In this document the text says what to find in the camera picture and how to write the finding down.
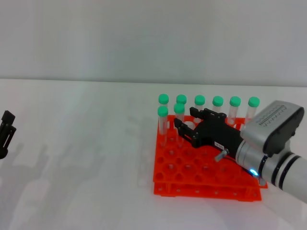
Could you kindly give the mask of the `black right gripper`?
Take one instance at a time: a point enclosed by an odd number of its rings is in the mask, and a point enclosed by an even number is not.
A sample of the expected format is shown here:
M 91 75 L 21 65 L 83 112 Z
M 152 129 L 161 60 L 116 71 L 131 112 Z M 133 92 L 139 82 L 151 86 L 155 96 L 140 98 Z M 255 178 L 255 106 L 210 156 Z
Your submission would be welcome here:
M 229 155 L 235 155 L 241 144 L 240 131 L 226 123 L 226 114 L 217 113 L 207 108 L 198 110 L 195 107 L 189 109 L 190 115 L 202 120 L 195 129 L 191 129 L 180 119 L 174 119 L 174 127 L 178 135 L 195 148 L 202 146 L 216 146 L 219 144 L 228 149 Z

